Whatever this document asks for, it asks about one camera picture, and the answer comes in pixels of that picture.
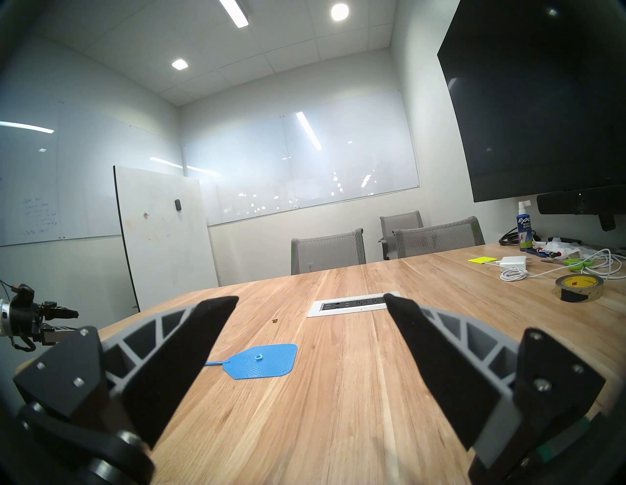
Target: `tape roll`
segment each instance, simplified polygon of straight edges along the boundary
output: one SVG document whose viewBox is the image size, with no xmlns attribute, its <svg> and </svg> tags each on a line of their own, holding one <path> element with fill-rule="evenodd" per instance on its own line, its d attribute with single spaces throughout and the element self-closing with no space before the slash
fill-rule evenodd
<svg viewBox="0 0 626 485">
<path fill-rule="evenodd" d="M 602 278 L 591 275 L 562 276 L 552 293 L 563 302 L 593 302 L 602 296 L 603 284 Z"/>
</svg>

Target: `black tape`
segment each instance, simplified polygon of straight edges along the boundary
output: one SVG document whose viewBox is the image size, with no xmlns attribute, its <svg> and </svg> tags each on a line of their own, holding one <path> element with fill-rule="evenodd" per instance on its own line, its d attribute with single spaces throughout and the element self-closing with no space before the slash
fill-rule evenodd
<svg viewBox="0 0 626 485">
<path fill-rule="evenodd" d="M 581 295 L 580 293 L 574 293 L 561 288 L 561 301 L 568 303 L 580 303 L 589 298 L 589 295 Z"/>
</svg>

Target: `spray bottle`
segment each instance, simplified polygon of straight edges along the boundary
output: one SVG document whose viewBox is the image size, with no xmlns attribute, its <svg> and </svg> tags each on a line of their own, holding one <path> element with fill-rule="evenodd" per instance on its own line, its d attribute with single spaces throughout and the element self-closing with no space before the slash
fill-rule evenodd
<svg viewBox="0 0 626 485">
<path fill-rule="evenodd" d="M 517 234 L 520 236 L 520 251 L 533 248 L 533 230 L 530 227 L 530 216 L 525 209 L 529 205 L 529 200 L 518 202 Z"/>
</svg>

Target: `green scissors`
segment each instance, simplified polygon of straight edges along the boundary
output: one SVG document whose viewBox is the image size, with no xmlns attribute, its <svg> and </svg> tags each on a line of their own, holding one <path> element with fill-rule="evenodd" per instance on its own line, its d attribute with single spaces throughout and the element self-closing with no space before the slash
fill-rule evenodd
<svg viewBox="0 0 626 485">
<path fill-rule="evenodd" d="M 554 260 L 554 259 L 547 259 L 547 258 L 542 259 L 542 261 L 545 263 L 553 263 L 553 264 L 561 263 L 561 261 Z M 593 261 L 592 260 L 585 261 L 583 258 L 566 259 L 563 261 L 563 265 L 569 266 L 570 271 L 574 272 L 574 271 L 580 271 L 582 268 L 593 266 Z"/>
</svg>

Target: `white power adapter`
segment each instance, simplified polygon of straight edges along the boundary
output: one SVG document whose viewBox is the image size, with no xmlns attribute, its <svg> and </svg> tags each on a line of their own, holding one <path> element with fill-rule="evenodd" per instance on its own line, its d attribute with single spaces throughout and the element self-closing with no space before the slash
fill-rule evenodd
<svg viewBox="0 0 626 485">
<path fill-rule="evenodd" d="M 505 256 L 500 260 L 501 271 L 508 270 L 509 268 L 519 268 L 526 270 L 526 257 L 525 256 Z"/>
</svg>

